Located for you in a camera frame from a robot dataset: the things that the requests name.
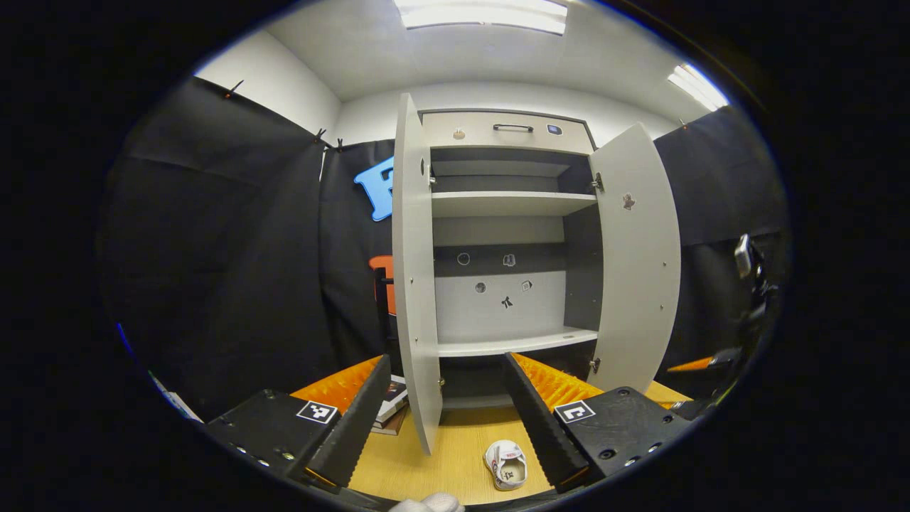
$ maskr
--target white glove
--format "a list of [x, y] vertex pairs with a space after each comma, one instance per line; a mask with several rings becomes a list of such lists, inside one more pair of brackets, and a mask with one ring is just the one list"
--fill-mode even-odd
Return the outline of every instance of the white glove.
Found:
[[389, 512], [464, 512], [464, 506], [451, 494], [434, 493], [423, 501], [406, 499], [390, 508]]

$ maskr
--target white sneaker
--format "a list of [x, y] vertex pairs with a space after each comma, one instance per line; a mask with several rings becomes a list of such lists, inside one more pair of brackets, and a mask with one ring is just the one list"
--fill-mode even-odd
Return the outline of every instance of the white sneaker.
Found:
[[490, 445], [483, 455], [483, 462], [492, 472], [496, 488], [500, 491], [517, 489], [528, 478], [524, 453], [514, 441], [502, 439]]

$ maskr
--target drawer handle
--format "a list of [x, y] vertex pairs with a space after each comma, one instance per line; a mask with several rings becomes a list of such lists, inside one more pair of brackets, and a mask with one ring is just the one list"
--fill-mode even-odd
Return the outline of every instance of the drawer handle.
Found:
[[531, 133], [531, 132], [534, 131], [534, 127], [529, 127], [529, 126], [527, 126], [527, 125], [493, 125], [493, 129], [495, 129], [495, 130], [497, 130], [497, 131], [499, 131], [499, 129], [500, 129], [500, 128], [503, 128], [503, 127], [509, 127], [509, 128], [524, 128], [524, 129], [528, 130], [528, 133]]

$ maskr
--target open cabinet door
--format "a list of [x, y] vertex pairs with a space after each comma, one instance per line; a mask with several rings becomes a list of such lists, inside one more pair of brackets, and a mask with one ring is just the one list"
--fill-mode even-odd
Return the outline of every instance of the open cabinet door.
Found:
[[392, 174], [392, 261], [401, 365], [414, 426], [427, 455], [442, 411], [430, 194], [430, 145], [413, 100], [402, 94]]
[[644, 393], [670, 341], [680, 290], [680, 232], [661, 157], [636, 124], [589, 157], [603, 238], [603, 300], [595, 368], [604, 391]]

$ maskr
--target cabinet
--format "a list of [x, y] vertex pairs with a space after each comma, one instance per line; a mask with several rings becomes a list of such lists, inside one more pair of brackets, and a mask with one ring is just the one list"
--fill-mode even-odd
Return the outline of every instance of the cabinet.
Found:
[[443, 408], [509, 403], [521, 352], [644, 392], [670, 339], [680, 241], [657, 150], [635, 125], [399, 101], [392, 247], [402, 366], [424, 451]]

